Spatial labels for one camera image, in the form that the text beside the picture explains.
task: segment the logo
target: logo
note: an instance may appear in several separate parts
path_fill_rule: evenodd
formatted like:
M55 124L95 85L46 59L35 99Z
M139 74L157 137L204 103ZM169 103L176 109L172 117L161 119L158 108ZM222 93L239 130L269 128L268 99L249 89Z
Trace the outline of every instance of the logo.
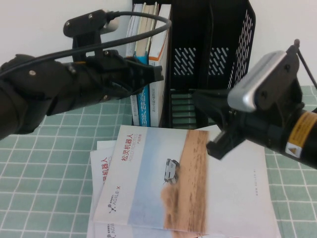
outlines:
M115 238L116 237L114 224L108 224L107 230L108 230L107 238Z
M108 204L108 208L111 209L109 213L111 213L112 211L116 212L116 206L117 206L119 193L120 193L120 186L117 186L117 189L115 190L115 193L111 196L110 202Z

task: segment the perforated panel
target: perforated panel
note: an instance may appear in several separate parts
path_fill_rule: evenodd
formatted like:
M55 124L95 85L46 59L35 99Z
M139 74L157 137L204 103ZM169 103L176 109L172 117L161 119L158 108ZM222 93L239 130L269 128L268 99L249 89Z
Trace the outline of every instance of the perforated panel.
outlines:
M195 71L196 48L177 48L174 51L173 74L193 75Z
M239 37L239 47L236 50L237 61L232 66L232 72L229 79L228 88L232 88L242 79L247 73L247 63L249 61L249 51L251 52L252 46L252 33L253 33L253 22L246 11L246 17L243 20L243 28Z
M229 48L212 48L209 59L209 75L223 75L225 72Z

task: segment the grid pattern surface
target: grid pattern surface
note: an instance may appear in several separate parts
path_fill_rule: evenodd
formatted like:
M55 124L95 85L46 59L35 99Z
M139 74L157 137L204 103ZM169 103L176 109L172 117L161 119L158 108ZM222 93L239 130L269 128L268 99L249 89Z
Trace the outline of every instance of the grid pattern surface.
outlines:
M317 91L302 87L306 110ZM130 100L45 118L30 135L0 141L0 238L86 238L92 198L89 152L131 124ZM284 238L317 234L317 171L265 150L271 198Z

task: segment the sand dune image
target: sand dune image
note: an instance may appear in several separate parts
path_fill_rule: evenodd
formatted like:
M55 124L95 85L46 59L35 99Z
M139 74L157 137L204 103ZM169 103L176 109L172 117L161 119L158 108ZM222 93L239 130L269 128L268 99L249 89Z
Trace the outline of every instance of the sand dune image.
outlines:
M161 191L165 208L164 228L174 238L193 238L206 233L208 131L189 130L177 170L178 181Z

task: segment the yellow warning label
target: yellow warning label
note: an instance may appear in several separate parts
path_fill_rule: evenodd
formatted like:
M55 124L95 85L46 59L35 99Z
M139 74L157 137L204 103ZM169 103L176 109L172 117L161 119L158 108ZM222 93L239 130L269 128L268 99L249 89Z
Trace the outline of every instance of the yellow warning label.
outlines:
M316 122L317 114L311 112L303 113L296 122L296 125L294 126L291 135L288 138L288 142L303 148L305 141Z

